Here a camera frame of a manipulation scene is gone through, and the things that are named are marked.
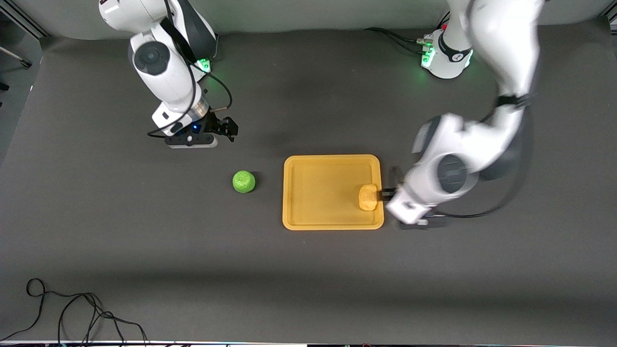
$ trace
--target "yellow cutting board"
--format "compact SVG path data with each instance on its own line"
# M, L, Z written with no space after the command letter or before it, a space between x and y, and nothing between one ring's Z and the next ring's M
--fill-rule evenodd
M292 156L283 178L283 224L290 230L374 230L384 222L383 203L360 208L363 185L381 191L379 159L370 154Z

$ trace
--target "green ball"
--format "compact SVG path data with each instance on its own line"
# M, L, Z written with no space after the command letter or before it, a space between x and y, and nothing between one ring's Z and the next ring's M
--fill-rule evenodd
M240 170L233 175L233 188L239 193L248 193L255 188L255 176L252 173Z

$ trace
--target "yellow plastic lid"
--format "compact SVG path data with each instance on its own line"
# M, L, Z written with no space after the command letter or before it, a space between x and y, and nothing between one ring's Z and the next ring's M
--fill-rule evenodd
M292 156L283 178L283 224L290 230L374 230L383 225L383 202L360 208L363 185L381 191L379 159L371 154Z

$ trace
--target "gray wall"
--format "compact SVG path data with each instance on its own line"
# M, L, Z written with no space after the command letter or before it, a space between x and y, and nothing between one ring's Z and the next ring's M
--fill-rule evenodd
M109 28L96 0L15 0L57 36L98 40L131 35ZM445 0L192 0L219 33L305 29L428 28L446 11ZM611 0L553 0L541 24L574 23L598 15Z

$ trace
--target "gray table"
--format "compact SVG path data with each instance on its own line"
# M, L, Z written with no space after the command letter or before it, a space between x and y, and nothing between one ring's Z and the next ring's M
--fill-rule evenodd
M423 31L410 31L410 36ZM504 210L432 231L290 232L283 162L371 153L407 170L421 124L481 118L495 82L474 58L438 80L366 31L226 35L237 142L171 150L148 138L158 101L126 41L45 42L0 171L0 332L26 327L30 277L95 291L153 340L617 344L617 62L606 20L540 28L530 177ZM214 105L224 92L206 83ZM251 194L231 176L259 173ZM510 181L444 209L491 206ZM19 339L53 339L50 299ZM81 338L89 310L67 315ZM126 333L137 339L136 333ZM106 325L99 339L116 339Z

